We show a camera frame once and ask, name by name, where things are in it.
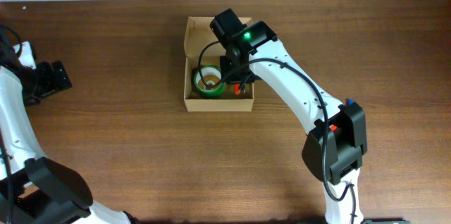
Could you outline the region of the cardboard box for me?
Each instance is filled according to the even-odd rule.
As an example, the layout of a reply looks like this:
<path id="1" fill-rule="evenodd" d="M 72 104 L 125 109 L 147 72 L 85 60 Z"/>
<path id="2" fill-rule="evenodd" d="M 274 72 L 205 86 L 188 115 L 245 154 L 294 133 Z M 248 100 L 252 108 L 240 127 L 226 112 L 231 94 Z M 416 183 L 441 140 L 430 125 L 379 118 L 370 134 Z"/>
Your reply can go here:
<path id="1" fill-rule="evenodd" d="M 183 99 L 189 112 L 245 112 L 251 111 L 254 104 L 254 84 L 246 83 L 246 94 L 235 95 L 232 84 L 225 83 L 220 97 L 207 98 L 199 94 L 193 78 L 197 72 L 198 58 L 202 49 L 216 37 L 209 27 L 212 17 L 194 17 L 187 19 L 185 31 L 185 85 Z"/>

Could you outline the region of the small yellow tape roll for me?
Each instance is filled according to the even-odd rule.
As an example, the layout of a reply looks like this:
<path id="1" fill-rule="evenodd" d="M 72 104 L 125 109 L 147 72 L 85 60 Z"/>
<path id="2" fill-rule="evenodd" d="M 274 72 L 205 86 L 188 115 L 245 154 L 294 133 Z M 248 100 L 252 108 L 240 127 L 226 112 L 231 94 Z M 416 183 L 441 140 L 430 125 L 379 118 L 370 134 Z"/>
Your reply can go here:
<path id="1" fill-rule="evenodd" d="M 220 85 L 218 82 L 220 78 L 215 75 L 205 75 L 203 78 L 199 77 L 197 81 L 197 86 L 203 92 L 213 92 L 216 91 Z"/>

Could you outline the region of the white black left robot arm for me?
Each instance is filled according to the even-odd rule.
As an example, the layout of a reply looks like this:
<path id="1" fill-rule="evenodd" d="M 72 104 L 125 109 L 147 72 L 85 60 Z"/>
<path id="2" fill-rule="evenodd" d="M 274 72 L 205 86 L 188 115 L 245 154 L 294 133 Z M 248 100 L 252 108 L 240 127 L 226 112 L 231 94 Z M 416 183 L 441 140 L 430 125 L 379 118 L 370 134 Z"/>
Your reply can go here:
<path id="1" fill-rule="evenodd" d="M 36 63 L 31 43 L 1 26 L 1 222 L 137 223 L 93 199 L 82 176 L 44 153 L 26 107 L 72 87 L 60 61 Z"/>

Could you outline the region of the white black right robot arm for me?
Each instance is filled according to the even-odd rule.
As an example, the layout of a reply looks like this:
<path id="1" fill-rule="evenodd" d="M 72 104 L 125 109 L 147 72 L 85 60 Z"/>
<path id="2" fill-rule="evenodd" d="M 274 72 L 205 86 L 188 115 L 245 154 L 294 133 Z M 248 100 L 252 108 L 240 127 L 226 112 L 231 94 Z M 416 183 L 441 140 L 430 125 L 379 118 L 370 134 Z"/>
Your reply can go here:
<path id="1" fill-rule="evenodd" d="M 246 25 L 229 8 L 214 16 L 210 28 L 228 60 L 221 82 L 247 76 L 263 80 L 300 121 L 307 134 L 302 160 L 322 184 L 325 223 L 363 223 L 358 196 L 368 149 L 363 108 L 342 103 L 316 84 L 265 22 Z"/>

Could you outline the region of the green tape roll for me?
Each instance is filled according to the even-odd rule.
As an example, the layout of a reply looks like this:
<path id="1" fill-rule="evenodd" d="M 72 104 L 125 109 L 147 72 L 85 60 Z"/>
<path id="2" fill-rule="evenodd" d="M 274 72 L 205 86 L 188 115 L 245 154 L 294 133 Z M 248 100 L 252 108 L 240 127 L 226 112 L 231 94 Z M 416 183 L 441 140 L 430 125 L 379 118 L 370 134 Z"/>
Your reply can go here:
<path id="1" fill-rule="evenodd" d="M 201 70 L 198 70 L 194 74 L 193 83 L 199 94 L 207 98 L 220 97 L 225 90 L 225 84 L 214 88 L 208 88 L 208 86 L 213 86 L 221 80 L 220 69 L 216 66 L 202 66 Z"/>

